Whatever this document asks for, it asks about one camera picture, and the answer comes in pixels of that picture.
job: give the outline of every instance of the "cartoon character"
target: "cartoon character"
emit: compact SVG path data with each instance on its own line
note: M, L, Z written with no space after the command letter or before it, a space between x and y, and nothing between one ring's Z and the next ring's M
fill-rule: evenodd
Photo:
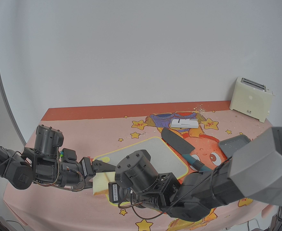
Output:
M204 218L202 218L199 221L191 222L191 221L184 221L181 219L175 219L169 224L169 227L166 231L178 231L178 230L193 230L200 227L204 227L207 225L210 221L215 220L218 216L214 213L214 210L212 209L211 212Z
M198 119L199 127L170 128L172 119ZM147 123L148 126L157 127L159 132L161 132L163 128L168 128L172 132L184 138L195 147L190 155L204 163L210 169L214 169L221 162L227 159L218 146L219 140L213 136L206 135L200 125L203 124L205 129L212 128L217 130L218 122L212 121L210 118L205 119L198 111L152 114L146 117L145 123ZM188 174L195 172L195 169L176 150L173 149L173 151L187 166L189 166Z
M195 147L190 155L210 169L214 169L227 159L218 146L219 140L213 136L201 134L199 137L188 137L185 140Z
M198 128L170 128L172 119L198 119L199 124L201 123L201 121L206 120L198 111L187 111L152 114L146 117L145 123L147 123L147 125L150 127L157 127L159 132L161 132L163 128L169 128L182 138L198 137L200 134L204 134L200 125Z

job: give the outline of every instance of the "table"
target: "table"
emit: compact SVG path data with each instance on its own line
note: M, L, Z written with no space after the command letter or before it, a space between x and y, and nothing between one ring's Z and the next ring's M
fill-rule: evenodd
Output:
M63 147L75 150L79 161L83 156L94 158L150 137L161 137L162 128L167 127L174 116L196 117L199 128L174 132L196 147L193 153L205 165L215 168L215 164L225 157L218 147L219 141L239 134L253 140L271 126L268 120L261 123L229 110L229 104L230 101L215 101L52 108L47 110L40 124L60 129L64 135ZM26 146L33 147L34 141L35 133ZM190 166L181 155L177 155ZM105 195L93 196L92 189L69 192L32 184L26 190L17 190L10 183L4 201L23 224L36 231L218 231L251 220L267 206L245 198L213 209L197 222L168 215L146 221L138 218L131 209L120 210L111 205ZM151 209L137 208L137 211L145 218L158 214Z

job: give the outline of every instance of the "slice of bread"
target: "slice of bread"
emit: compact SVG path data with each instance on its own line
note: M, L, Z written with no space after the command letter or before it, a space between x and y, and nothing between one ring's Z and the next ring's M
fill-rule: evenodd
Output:
M96 173L93 178L93 195L108 194L108 183L115 181L115 172Z

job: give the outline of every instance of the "teal knife handle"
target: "teal knife handle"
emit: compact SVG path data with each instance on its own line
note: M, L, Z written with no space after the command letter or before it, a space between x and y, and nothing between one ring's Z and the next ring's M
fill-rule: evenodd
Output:
M184 154L184 155L182 155L182 157L185 158L186 161L189 162L192 165L192 167L194 167L193 164L196 161L199 161L198 159L195 159L194 157L190 156L190 154ZM205 165L203 165L201 168L195 168L195 169L198 170L198 171L211 171L211 169L206 167Z

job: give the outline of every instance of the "knife handle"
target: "knife handle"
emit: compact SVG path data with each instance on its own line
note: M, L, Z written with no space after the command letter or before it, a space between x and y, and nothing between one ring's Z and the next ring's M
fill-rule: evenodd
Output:
M182 157L185 158L197 171L211 171L211 169L206 167L204 163L201 163L198 159L190 156L190 154L184 154Z

